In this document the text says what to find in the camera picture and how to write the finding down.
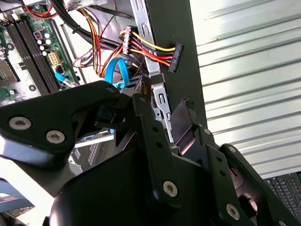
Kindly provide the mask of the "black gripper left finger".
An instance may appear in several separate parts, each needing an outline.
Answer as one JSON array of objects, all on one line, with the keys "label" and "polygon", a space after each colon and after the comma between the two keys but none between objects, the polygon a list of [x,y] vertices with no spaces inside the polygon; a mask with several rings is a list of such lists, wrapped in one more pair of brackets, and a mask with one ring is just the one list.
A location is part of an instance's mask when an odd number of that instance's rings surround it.
[{"label": "black gripper left finger", "polygon": [[147,201],[177,208],[164,183],[178,182],[162,124],[155,120],[150,101],[141,94],[128,96],[112,84],[97,81],[36,97],[0,109],[0,155],[45,170],[67,163],[75,143],[102,128],[131,131],[148,168]]}]

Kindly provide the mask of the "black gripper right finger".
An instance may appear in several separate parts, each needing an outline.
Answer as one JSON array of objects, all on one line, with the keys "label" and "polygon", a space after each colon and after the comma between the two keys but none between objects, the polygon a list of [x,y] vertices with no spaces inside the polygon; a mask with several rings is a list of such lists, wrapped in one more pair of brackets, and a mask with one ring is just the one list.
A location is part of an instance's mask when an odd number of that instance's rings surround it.
[{"label": "black gripper right finger", "polygon": [[297,226],[299,221],[237,148],[217,145],[184,97],[170,117],[177,154],[202,168],[206,213],[215,226]]}]

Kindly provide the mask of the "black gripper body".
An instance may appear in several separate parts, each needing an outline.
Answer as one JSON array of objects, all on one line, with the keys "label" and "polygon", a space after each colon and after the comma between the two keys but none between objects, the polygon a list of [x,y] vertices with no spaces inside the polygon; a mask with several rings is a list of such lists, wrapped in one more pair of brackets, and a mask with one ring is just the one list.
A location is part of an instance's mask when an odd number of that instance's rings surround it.
[{"label": "black gripper body", "polygon": [[128,150],[69,181],[56,196],[52,226],[213,226],[218,212],[203,168],[173,157],[184,202],[153,210],[146,201],[147,173],[138,151]]}]

